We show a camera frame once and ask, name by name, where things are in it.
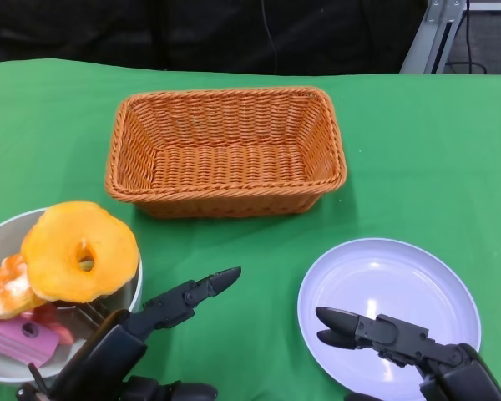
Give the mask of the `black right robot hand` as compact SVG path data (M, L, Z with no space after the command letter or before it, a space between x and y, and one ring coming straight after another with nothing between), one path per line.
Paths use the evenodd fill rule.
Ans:
M379 314L371 319L330 307L317 307L327 326L323 343L349 350L371 348L403 368L416 367L426 400L501 400L501 387L479 353L467 343L441 344L423 327Z

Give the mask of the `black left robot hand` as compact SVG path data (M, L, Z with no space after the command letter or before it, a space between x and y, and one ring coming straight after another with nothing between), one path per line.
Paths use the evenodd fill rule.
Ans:
M147 301L140 312L109 315L76 352L49 388L51 400L215 400L216 388L205 383L162 385L129 373L147 351L155 330L176 327L195 315L195 308L239 278L233 267L199 281L187 281Z

